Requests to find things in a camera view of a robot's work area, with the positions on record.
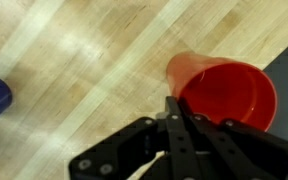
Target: red cup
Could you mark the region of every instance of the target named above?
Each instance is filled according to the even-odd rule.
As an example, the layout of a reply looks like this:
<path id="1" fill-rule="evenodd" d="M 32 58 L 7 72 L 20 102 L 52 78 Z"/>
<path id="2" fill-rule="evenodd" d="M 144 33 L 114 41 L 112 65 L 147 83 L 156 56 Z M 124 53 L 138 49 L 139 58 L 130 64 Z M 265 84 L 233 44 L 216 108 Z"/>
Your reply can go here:
<path id="1" fill-rule="evenodd" d="M 274 119 L 274 85 L 252 65 L 187 52 L 171 59 L 167 78 L 172 96 L 216 124 L 232 118 L 267 131 Z"/>

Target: red plastic cup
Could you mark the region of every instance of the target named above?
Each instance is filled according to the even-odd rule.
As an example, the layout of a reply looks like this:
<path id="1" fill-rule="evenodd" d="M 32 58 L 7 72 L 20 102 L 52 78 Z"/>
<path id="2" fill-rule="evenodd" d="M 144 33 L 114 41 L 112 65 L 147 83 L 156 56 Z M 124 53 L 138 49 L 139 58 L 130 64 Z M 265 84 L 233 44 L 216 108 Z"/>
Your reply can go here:
<path id="1" fill-rule="evenodd" d="M 187 52 L 171 59 L 167 78 L 172 96 L 216 124 L 232 118 L 267 131 L 274 119 L 274 85 L 252 65 Z"/>

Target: wooden floor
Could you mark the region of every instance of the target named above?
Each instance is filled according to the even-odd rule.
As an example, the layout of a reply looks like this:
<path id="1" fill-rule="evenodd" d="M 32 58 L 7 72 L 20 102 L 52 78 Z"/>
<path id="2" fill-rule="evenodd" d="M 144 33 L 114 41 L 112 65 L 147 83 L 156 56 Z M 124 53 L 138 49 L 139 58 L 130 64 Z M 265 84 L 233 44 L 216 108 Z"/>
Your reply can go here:
<path id="1" fill-rule="evenodd" d="M 68 180 L 74 156 L 164 110 L 179 52 L 264 68 L 287 46 L 288 0 L 0 0 L 0 78 L 15 98 L 0 180 Z"/>

